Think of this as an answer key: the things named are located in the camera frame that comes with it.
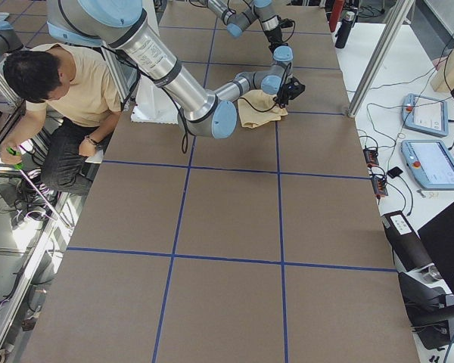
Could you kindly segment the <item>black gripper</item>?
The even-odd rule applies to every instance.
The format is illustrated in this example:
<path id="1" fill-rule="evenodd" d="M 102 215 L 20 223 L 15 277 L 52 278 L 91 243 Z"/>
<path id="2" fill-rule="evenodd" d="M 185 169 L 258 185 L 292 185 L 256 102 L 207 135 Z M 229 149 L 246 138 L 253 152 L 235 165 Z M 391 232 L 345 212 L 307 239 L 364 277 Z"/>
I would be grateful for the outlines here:
<path id="1" fill-rule="evenodd" d="M 279 46 L 287 45 L 287 42 L 282 38 L 282 29 L 291 27 L 294 27 L 294 21 L 288 18 L 272 17 L 263 21 L 263 33 L 269 43 L 270 51 L 274 51 Z"/>
<path id="2" fill-rule="evenodd" d="M 289 101 L 294 100 L 301 95 L 306 89 L 306 86 L 301 83 L 296 77 L 292 76 L 284 85 L 280 87 L 274 97 L 275 105 L 280 108 L 286 108 Z"/>

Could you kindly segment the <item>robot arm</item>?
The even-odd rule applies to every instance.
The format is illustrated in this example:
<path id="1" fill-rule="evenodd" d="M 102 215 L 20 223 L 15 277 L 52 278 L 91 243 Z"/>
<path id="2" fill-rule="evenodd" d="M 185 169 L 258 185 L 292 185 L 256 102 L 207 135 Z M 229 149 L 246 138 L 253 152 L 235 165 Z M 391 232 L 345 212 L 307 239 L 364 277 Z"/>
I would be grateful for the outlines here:
<path id="1" fill-rule="evenodd" d="M 180 106 L 182 130 L 195 136 L 227 138 L 235 130 L 238 114 L 234 102 L 241 96 L 260 89 L 284 108 L 304 92 L 305 86 L 292 74 L 294 54 L 282 38 L 281 30 L 289 21 L 276 14 L 271 1 L 250 1 L 241 13 L 224 1 L 201 4 L 235 38 L 259 21 L 272 52 L 270 68 L 239 73 L 215 91 L 203 88 L 150 28 L 140 1 L 49 1 L 48 29 L 60 41 L 91 47 L 106 43 L 123 51 Z"/>
<path id="2" fill-rule="evenodd" d="M 239 38 L 253 23 L 258 21 L 273 53 L 279 46 L 288 45 L 283 39 L 282 19 L 275 12 L 272 1 L 250 1 L 237 12 L 226 1 L 206 0 L 200 4 L 211 10 L 226 26 L 233 38 Z"/>

